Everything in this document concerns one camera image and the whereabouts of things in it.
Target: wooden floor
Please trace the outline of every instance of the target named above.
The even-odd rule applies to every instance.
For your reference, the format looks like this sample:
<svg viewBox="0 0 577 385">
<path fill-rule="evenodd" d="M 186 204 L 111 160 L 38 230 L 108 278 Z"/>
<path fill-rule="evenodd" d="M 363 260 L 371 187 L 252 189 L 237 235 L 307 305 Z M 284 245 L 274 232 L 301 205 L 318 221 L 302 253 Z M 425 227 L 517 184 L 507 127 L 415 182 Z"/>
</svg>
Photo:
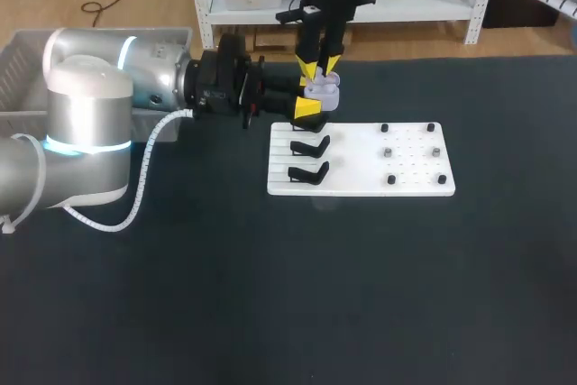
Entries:
<svg viewBox="0 0 577 385">
<path fill-rule="evenodd" d="M 80 6 L 91 0 L 0 0 L 0 46 L 20 28 L 87 27 L 93 17 Z M 107 4 L 112 0 L 95 0 Z M 123 0 L 105 11 L 103 27 L 190 26 L 197 28 L 193 0 Z M 561 21 L 549 29 L 485 30 L 476 46 L 463 45 L 460 23 L 403 23 L 367 25 L 355 32 L 346 52 L 350 60 L 395 60 L 436 57 L 525 56 L 571 54 L 570 25 Z M 193 54 L 201 52 L 194 39 Z M 271 55 L 269 60 L 293 60 Z"/>
</svg>

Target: white cable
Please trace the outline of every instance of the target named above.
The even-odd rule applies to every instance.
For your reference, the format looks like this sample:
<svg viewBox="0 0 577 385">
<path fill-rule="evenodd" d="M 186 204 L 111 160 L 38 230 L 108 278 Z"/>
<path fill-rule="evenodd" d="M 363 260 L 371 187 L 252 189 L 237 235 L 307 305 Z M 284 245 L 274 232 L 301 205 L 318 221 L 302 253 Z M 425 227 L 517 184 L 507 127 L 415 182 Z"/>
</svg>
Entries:
<svg viewBox="0 0 577 385">
<path fill-rule="evenodd" d="M 538 0 L 573 19 L 577 19 L 577 2 L 574 0 Z"/>
<path fill-rule="evenodd" d="M 29 140 L 32 143 L 32 146 L 34 146 L 36 154 L 38 155 L 38 175 L 36 176 L 36 187 L 34 188 L 32 198 L 20 216 L 13 222 L 10 221 L 9 215 L 0 217 L 0 225 L 4 223 L 2 226 L 3 234 L 13 234 L 16 230 L 16 226 L 24 221 L 28 215 L 30 215 L 30 213 L 38 205 L 38 202 L 42 197 L 42 192 L 44 191 L 44 185 L 46 184 L 46 155 L 44 155 L 44 150 L 42 149 L 40 142 L 38 142 L 35 137 L 32 137 L 28 134 L 15 134 L 12 136 L 12 138 L 15 140 L 23 138 Z"/>
<path fill-rule="evenodd" d="M 144 149 L 144 156 L 142 157 L 141 176 L 138 180 L 138 187 L 136 189 L 136 197 L 134 198 L 133 209 L 130 211 L 130 214 L 126 217 L 126 219 L 122 221 L 122 223 L 120 223 L 119 225 L 101 225 L 81 215 L 79 212 L 74 210 L 69 205 L 65 205 L 64 210 L 69 214 L 71 214 L 81 223 L 89 225 L 93 229 L 97 229 L 101 232 L 115 233 L 120 232 L 124 230 L 126 227 L 128 227 L 133 222 L 134 218 L 136 217 L 136 214 L 138 214 L 139 208 L 141 207 L 142 195 L 144 194 L 144 185 L 146 184 L 146 175 L 148 173 L 148 166 L 151 160 L 151 153 L 152 148 L 154 147 L 154 143 L 156 142 L 157 137 L 159 136 L 160 132 L 166 125 L 182 117 L 192 118 L 193 111 L 179 110 L 177 112 L 171 113 L 170 115 L 166 115 L 165 117 L 162 118 L 160 122 L 158 122 L 158 124 L 154 127 L 154 130 L 152 130 L 151 136 L 148 139 L 148 142 L 146 143 L 146 148 Z"/>
</svg>

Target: hole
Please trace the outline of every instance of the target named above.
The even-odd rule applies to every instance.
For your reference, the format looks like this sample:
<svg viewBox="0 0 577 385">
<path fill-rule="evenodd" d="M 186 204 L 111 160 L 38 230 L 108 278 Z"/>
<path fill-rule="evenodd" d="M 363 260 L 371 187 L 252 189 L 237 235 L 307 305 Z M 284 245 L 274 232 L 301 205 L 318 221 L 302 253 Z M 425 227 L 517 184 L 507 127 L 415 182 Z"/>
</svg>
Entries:
<svg viewBox="0 0 577 385">
<path fill-rule="evenodd" d="M 154 105 L 162 104 L 162 98 L 158 95 L 151 95 L 151 103 Z"/>
</svg>

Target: white plate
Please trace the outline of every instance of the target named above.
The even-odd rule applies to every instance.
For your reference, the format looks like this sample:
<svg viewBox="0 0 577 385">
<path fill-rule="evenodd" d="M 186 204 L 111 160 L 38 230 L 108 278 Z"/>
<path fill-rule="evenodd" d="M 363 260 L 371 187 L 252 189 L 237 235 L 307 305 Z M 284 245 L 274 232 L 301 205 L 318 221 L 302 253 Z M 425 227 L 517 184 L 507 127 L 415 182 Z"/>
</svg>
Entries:
<svg viewBox="0 0 577 385">
<path fill-rule="evenodd" d="M 427 126 L 435 130 L 429 132 Z M 273 124 L 270 131 L 268 190 L 273 196 L 324 197 L 448 197 L 455 191 L 443 128 L 437 123 L 327 124 L 319 134 Z M 290 142 L 317 146 L 325 136 L 331 144 L 322 158 L 293 155 Z M 385 156 L 386 149 L 390 157 Z M 440 154 L 434 156 L 434 149 Z M 289 167 L 317 172 L 329 161 L 323 182 L 313 186 L 291 181 Z M 390 184 L 391 176 L 395 183 Z M 439 177 L 445 176 L 444 184 Z"/>
</svg>

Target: white cylinder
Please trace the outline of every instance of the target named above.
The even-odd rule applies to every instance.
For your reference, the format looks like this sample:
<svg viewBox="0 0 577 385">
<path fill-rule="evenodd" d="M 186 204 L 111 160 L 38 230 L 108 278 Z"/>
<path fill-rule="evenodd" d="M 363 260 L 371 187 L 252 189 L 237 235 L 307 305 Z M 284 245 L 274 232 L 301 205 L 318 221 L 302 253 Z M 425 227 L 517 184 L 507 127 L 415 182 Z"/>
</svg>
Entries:
<svg viewBox="0 0 577 385">
<path fill-rule="evenodd" d="M 130 141 L 133 81 L 127 73 L 77 55 L 52 67 L 47 86 L 51 140 L 86 148 Z"/>
</svg>

